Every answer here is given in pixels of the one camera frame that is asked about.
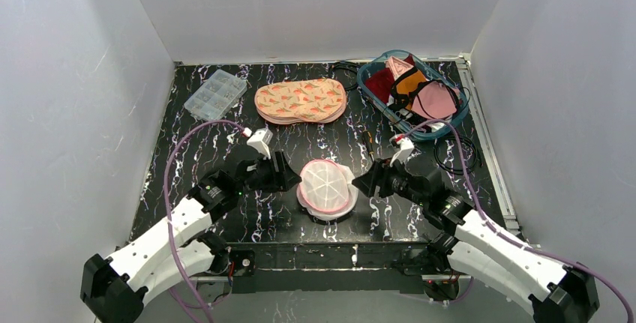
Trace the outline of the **white round mesh laundry bag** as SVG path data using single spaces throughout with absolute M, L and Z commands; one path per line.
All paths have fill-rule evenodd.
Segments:
M 355 207 L 359 190 L 348 166 L 332 160 L 312 160 L 300 173 L 296 196 L 300 206 L 318 220 L 338 220 Z

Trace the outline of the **white bra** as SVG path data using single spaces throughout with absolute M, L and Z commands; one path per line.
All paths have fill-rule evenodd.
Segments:
M 424 118 L 410 111 L 399 111 L 396 113 L 396 115 L 397 117 L 399 117 L 400 122 L 406 122 L 411 127 L 417 126 L 418 124 L 422 124 L 423 122 L 428 121 L 428 118 Z M 438 131 L 439 129 L 442 129 L 443 127 L 444 127 L 443 124 L 434 122 L 430 124 L 425 124 L 422 127 L 420 127 L 418 130 L 423 133 L 432 133 L 432 132 Z

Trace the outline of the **floral mesh laundry bag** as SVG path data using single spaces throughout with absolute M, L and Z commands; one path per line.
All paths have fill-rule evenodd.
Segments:
M 347 92 L 329 78 L 276 82 L 259 88 L 254 103 L 259 115 L 272 124 L 326 124 L 344 113 Z

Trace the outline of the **orange black bra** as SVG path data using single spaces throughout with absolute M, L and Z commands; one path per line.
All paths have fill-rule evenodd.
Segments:
M 426 85 L 428 79 L 416 67 L 388 67 L 391 77 L 394 79 L 388 96 L 387 107 L 403 120 L 412 119 L 413 101 L 418 92 Z

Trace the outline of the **pink black bra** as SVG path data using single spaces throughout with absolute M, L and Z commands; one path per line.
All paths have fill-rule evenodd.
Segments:
M 410 110 L 426 119 L 448 119 L 461 107 L 461 91 L 442 82 L 427 81 L 415 93 Z

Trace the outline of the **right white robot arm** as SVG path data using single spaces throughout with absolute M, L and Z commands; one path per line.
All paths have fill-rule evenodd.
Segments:
M 480 215 L 442 180 L 439 171 L 408 173 L 405 161 L 414 149 L 408 138 L 394 137 L 396 153 L 376 159 L 353 186 L 367 197 L 398 195 L 421 207 L 424 218 L 440 230 L 423 250 L 404 261 L 418 260 L 441 273 L 468 274 L 524 308 L 534 322 L 588 322 L 600 307 L 594 278 L 571 265 L 531 252 L 529 244 Z

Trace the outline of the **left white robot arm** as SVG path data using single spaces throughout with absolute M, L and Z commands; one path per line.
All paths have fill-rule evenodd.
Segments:
M 136 240 L 86 260 L 80 299 L 99 322 L 135 322 L 160 293 L 211 270 L 215 262 L 233 265 L 227 243 L 209 227 L 247 192 L 286 192 L 301 182 L 283 152 L 270 149 L 269 129 L 244 129 L 243 134 L 249 153 L 235 168 L 206 173 Z

